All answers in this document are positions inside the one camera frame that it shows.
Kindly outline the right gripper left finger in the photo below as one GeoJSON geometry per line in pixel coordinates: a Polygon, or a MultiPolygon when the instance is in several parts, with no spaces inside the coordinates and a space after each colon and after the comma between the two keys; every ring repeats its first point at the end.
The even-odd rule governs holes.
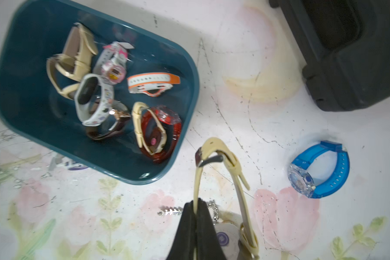
{"type": "Polygon", "coordinates": [[[167,260],[194,260],[196,246],[196,215],[193,201],[184,205],[183,213],[167,260]]]}

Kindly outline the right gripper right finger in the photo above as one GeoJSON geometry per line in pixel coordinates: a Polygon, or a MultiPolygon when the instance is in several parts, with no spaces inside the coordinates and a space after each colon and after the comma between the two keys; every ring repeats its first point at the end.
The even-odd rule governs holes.
{"type": "Polygon", "coordinates": [[[196,259],[226,260],[205,201],[198,198],[196,213],[196,259]]]}

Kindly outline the silver keychain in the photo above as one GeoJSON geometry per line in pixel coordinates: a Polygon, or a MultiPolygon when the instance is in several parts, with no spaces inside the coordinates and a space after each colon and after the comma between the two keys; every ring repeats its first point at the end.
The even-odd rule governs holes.
{"type": "MultiPolygon", "coordinates": [[[[218,206],[214,201],[206,202],[212,222],[217,234],[217,238],[221,249],[224,252],[226,260],[243,260],[245,256],[243,255],[241,249],[241,242],[239,241],[239,234],[237,226],[229,221],[220,221],[219,220],[219,211],[218,206]]],[[[168,207],[163,206],[160,208],[158,215],[160,216],[182,216],[184,207],[168,207]]]]}

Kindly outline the beige square face watch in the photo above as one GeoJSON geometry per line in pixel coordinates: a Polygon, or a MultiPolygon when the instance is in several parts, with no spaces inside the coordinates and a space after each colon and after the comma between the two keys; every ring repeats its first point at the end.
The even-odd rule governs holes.
{"type": "Polygon", "coordinates": [[[237,156],[228,148],[224,141],[220,138],[212,137],[207,139],[197,150],[195,159],[196,172],[193,191],[194,213],[197,213],[198,198],[201,199],[199,193],[202,175],[205,172],[204,169],[214,164],[220,164],[226,169],[234,191],[233,194],[230,194],[228,191],[223,192],[223,194],[227,196],[225,202],[233,202],[238,209],[235,212],[222,210],[215,202],[218,206],[219,220],[225,222],[229,221],[237,226],[241,249],[245,256],[244,260],[259,259],[260,246],[252,225],[247,199],[245,197],[245,192],[249,190],[250,186],[246,181],[237,156]]]}

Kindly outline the red transparent watch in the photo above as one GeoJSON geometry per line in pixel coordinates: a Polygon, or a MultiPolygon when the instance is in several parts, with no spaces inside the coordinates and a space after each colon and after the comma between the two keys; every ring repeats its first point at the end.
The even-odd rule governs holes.
{"type": "Polygon", "coordinates": [[[151,107],[151,110],[155,112],[165,129],[167,141],[163,151],[158,154],[149,157],[145,152],[142,153],[151,158],[154,163],[160,164],[171,157],[182,131],[182,121],[176,112],[165,105],[151,107]]]}

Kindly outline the cream watch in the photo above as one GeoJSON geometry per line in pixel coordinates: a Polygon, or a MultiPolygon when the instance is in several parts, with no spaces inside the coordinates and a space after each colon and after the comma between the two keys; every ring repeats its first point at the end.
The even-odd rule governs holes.
{"type": "Polygon", "coordinates": [[[140,150],[149,157],[162,152],[166,145],[167,134],[155,112],[147,104],[135,102],[132,120],[140,150]]]}

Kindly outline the brown strap watch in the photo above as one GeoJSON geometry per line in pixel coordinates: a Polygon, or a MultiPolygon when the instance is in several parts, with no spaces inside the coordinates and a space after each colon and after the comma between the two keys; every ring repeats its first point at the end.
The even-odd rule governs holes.
{"type": "Polygon", "coordinates": [[[86,126],[86,135],[94,141],[102,141],[122,133],[132,119],[128,108],[120,101],[113,101],[108,118],[100,126],[86,126]]]}

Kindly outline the orange white watch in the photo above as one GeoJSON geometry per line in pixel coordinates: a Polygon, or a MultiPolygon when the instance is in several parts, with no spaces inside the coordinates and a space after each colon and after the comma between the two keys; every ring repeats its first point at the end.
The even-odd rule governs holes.
{"type": "Polygon", "coordinates": [[[158,97],[174,85],[179,85],[180,77],[171,73],[143,73],[128,77],[127,84],[131,94],[158,97]]]}

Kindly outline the patterned white black watch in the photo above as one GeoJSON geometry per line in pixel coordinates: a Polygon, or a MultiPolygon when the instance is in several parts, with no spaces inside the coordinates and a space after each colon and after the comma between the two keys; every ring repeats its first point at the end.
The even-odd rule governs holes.
{"type": "Polygon", "coordinates": [[[114,101],[114,87],[102,76],[87,74],[75,93],[77,116],[84,126],[100,126],[108,117],[114,101]]]}

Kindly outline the pink white watch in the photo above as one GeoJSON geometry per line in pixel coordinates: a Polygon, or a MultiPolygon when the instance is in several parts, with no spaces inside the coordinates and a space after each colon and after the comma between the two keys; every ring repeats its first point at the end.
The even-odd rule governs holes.
{"type": "Polygon", "coordinates": [[[93,74],[100,75],[110,84],[116,85],[122,82],[127,74],[128,51],[134,49],[134,46],[128,42],[115,41],[103,49],[93,68],[93,74]]]}

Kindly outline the beige watch pair front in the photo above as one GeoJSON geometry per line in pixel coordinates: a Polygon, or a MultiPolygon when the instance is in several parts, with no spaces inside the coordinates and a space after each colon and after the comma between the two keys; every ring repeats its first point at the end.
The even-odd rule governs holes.
{"type": "Polygon", "coordinates": [[[49,80],[62,97],[74,100],[82,78],[91,72],[92,58],[98,54],[93,33],[81,23],[71,28],[61,54],[47,59],[46,69],[49,80]],[[56,73],[75,81],[64,88],[56,81],[56,73]]]}

